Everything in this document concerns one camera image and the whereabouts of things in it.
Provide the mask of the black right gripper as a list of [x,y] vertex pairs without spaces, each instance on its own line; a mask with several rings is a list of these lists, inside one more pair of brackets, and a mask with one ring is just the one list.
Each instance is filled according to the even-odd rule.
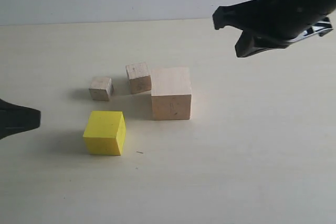
[[286,49],[288,45],[333,30],[330,13],[335,0],[250,0],[219,6],[212,15],[215,30],[232,26],[240,30],[262,30],[256,36],[242,31],[236,45],[237,58]]

